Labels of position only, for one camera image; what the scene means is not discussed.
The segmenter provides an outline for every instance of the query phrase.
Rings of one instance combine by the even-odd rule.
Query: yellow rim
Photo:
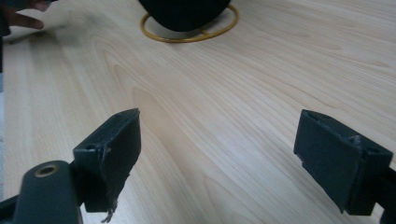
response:
[[[140,22],[140,29],[142,30],[143,34],[145,34],[147,37],[149,37],[149,38],[151,38],[153,40],[157,40],[157,41],[161,41],[161,42],[165,42],[165,43],[191,43],[191,42],[197,42],[197,41],[201,41],[201,40],[206,40],[206,39],[213,38],[213,37],[216,37],[218,35],[222,35],[222,34],[226,33],[227,31],[233,29],[233,27],[235,27],[235,25],[238,23],[238,20],[239,20],[239,12],[238,12],[238,10],[235,7],[233,7],[232,5],[228,5],[228,8],[233,12],[233,14],[235,15],[235,18],[233,19],[231,24],[229,24],[228,26],[226,26],[223,29],[218,30],[218,31],[216,31],[214,33],[209,33],[205,29],[200,29],[200,31],[201,31],[201,33],[203,35],[199,35],[199,36],[192,37],[192,38],[174,39],[174,38],[160,37],[158,35],[150,33],[145,28],[146,21],[150,17],[149,14],[146,14],[143,17],[142,21]]]

